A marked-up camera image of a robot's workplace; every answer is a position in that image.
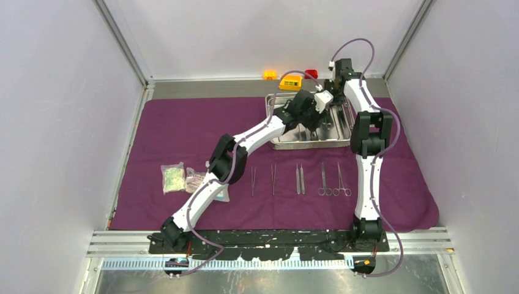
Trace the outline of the steel surgical scissors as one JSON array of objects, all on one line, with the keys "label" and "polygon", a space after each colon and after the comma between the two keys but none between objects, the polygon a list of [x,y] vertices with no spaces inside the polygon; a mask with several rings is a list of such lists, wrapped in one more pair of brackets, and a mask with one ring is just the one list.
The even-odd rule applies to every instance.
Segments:
[{"label": "steel surgical scissors", "polygon": [[332,189],[327,186],[326,181],[326,168],[324,162],[321,163],[321,179],[322,179],[322,187],[318,189],[318,194],[320,196],[330,196],[332,195]]},{"label": "steel surgical scissors", "polygon": [[346,197],[351,196],[351,190],[346,188],[343,182],[342,177],[342,170],[339,163],[337,163],[337,176],[338,176],[338,186],[337,188],[332,190],[332,195],[339,196],[340,194],[343,194]]}]

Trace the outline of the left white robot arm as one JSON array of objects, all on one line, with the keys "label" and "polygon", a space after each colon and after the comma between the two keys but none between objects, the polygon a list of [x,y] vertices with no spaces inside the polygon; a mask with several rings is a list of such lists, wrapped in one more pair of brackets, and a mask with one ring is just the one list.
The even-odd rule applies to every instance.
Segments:
[{"label": "left white robot arm", "polygon": [[165,247],[174,254],[183,252],[188,244],[186,233],[194,231],[198,219],[221,191],[241,179],[248,156],[300,124],[315,130],[332,100],[332,94],[323,89],[315,93],[300,90],[286,105],[273,107],[268,117],[251,129],[235,136],[222,135],[209,159],[201,185],[161,225]]}]

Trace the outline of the purple cloth wrap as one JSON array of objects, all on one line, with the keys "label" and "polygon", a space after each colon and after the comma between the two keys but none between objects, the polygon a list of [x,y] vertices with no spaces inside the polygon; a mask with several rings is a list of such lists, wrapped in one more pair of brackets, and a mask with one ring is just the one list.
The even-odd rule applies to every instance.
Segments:
[{"label": "purple cloth wrap", "polygon": [[[189,199],[186,192],[163,193],[161,165],[183,162],[205,170],[219,138],[236,135],[266,117],[262,97],[150,100],[144,106],[119,190],[113,230],[158,230]],[[338,186],[337,163],[351,196],[320,196],[321,163],[327,186]],[[272,195],[271,164],[277,164]],[[296,164],[304,168],[305,194],[296,192]],[[256,167],[251,197],[251,167]],[[347,147],[274,150],[263,145],[248,157],[243,177],[230,186],[229,202],[212,202],[198,230],[346,229],[357,202],[357,164]],[[381,167],[379,207],[397,230],[428,229],[439,209],[416,158],[401,134]]]}]

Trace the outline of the orange yellow toy block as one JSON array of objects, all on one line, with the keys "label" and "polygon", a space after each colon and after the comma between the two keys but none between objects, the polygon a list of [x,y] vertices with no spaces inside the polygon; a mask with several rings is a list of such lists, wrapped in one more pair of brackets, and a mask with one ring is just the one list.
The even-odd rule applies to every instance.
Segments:
[{"label": "orange yellow toy block", "polygon": [[297,92],[302,88],[303,77],[301,75],[285,75],[280,78],[279,90]]}]

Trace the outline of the white sterile pouch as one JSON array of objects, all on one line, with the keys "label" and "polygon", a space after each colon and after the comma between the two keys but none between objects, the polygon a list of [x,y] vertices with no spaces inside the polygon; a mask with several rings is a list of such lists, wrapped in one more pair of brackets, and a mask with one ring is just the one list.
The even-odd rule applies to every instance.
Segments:
[{"label": "white sterile pouch", "polygon": [[229,196],[228,189],[221,190],[215,197],[215,200],[220,201],[220,202],[229,202],[230,196]]}]

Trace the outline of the steel tweezers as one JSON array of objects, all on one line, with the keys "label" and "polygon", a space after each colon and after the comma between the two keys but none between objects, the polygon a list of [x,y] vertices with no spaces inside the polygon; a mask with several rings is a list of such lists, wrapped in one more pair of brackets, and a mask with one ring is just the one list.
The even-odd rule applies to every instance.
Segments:
[{"label": "steel tweezers", "polygon": [[256,167],[251,167],[251,197],[255,194]]},{"label": "steel tweezers", "polygon": [[272,195],[275,195],[275,182],[276,182],[277,164],[271,164],[271,184],[272,184]]}]

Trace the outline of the steel instrument tray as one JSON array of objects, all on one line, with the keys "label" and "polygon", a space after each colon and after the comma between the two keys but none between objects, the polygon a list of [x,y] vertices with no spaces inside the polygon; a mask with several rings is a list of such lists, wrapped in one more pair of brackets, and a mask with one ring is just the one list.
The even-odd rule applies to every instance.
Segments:
[{"label": "steel instrument tray", "polygon": [[[289,92],[286,94],[268,94],[265,97],[266,114],[274,114],[276,118],[280,118],[280,107],[292,100],[297,92]],[[351,126],[349,132],[344,128],[344,120],[340,114],[341,105],[329,105],[326,110],[327,114],[333,116],[334,127],[332,130],[323,130],[322,124],[315,132],[310,132],[302,124],[295,129],[282,133],[281,136],[270,141],[273,149],[277,150],[295,150],[295,149],[319,149],[319,148],[340,148],[350,144],[351,131],[353,129],[353,114],[351,111]]]}]

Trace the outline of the steel surgical forceps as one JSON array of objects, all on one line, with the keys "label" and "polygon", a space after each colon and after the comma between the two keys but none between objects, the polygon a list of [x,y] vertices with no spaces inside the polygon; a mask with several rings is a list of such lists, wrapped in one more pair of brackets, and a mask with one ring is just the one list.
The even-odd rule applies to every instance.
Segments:
[{"label": "steel surgical forceps", "polygon": [[323,130],[332,130],[332,128],[334,127],[333,116],[330,113],[328,113],[321,121],[321,124],[321,128]]}]

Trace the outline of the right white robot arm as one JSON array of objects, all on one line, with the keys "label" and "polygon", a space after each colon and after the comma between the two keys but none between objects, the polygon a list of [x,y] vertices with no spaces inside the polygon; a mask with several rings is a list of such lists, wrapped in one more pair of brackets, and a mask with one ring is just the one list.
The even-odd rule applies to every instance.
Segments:
[{"label": "right white robot arm", "polygon": [[332,93],[334,103],[348,102],[356,112],[350,147],[357,162],[358,196],[349,243],[362,252],[383,237],[379,180],[383,151],[390,145],[394,117],[376,103],[364,85],[362,73],[353,69],[349,58],[331,61],[329,70],[332,78],[325,81],[325,89]]}]

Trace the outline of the pink clear packet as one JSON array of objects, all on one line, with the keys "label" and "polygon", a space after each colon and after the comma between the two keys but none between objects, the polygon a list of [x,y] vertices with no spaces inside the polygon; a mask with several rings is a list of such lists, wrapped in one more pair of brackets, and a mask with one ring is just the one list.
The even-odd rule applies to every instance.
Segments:
[{"label": "pink clear packet", "polygon": [[198,172],[195,171],[193,168],[187,167],[184,185],[185,191],[190,194],[194,193],[197,190],[197,188],[199,188],[202,184],[205,176],[206,172]]}]

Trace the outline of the green packet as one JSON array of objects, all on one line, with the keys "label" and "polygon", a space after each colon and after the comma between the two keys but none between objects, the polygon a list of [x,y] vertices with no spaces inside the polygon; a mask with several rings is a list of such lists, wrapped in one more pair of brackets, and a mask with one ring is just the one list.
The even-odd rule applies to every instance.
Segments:
[{"label": "green packet", "polygon": [[185,190],[184,163],[161,165],[162,190],[164,194]]}]

